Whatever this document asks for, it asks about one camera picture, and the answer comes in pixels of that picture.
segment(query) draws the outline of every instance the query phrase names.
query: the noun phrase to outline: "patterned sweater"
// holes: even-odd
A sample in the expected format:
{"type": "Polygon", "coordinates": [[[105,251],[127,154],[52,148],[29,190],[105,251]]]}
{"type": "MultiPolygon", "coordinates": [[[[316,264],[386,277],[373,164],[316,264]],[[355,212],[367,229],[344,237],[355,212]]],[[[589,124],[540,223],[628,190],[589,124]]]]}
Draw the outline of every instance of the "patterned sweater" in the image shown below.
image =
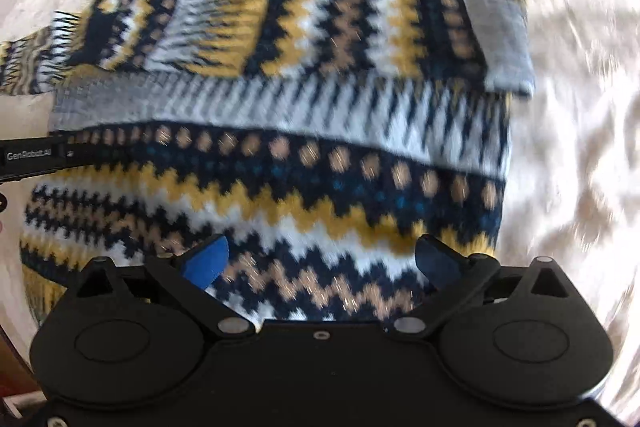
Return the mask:
{"type": "Polygon", "coordinates": [[[265,317],[388,319],[429,290],[415,239],[492,253],[524,0],[94,0],[0,44],[9,94],[100,143],[49,176],[21,241],[36,317],[94,255],[225,233],[209,289],[265,317]]]}

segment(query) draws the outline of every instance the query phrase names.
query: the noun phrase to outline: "white bed sheet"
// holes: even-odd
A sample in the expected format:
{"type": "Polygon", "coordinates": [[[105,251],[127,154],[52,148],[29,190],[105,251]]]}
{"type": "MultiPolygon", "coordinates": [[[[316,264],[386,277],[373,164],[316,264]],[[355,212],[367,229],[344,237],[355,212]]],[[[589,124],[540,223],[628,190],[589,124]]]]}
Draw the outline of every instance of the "white bed sheet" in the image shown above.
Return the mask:
{"type": "MultiPolygon", "coordinates": [[[[0,39],[87,1],[21,0],[0,39]]],[[[530,102],[513,104],[498,257],[522,265],[551,255],[569,274],[616,350],[600,401],[632,425],[640,420],[640,0],[529,0],[529,35],[538,87],[530,102]]]]}

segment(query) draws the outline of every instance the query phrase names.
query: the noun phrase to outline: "metal screw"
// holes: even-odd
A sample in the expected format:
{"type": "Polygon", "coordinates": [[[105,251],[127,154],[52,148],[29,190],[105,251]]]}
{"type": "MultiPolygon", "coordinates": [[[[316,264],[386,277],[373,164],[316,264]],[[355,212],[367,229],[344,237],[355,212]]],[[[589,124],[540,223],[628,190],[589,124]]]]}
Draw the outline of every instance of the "metal screw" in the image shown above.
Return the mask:
{"type": "Polygon", "coordinates": [[[47,420],[47,427],[66,427],[66,422],[62,418],[53,416],[47,420]]]}
{"type": "Polygon", "coordinates": [[[316,341],[327,341],[329,340],[329,337],[331,336],[331,333],[329,333],[329,331],[315,331],[314,332],[314,338],[316,341]]]}
{"type": "Polygon", "coordinates": [[[249,329],[249,321],[242,317],[227,317],[218,323],[218,329],[228,335],[239,335],[249,329]]]}
{"type": "Polygon", "coordinates": [[[400,333],[420,333],[427,325],[417,317],[402,317],[394,321],[394,328],[400,333]]]}

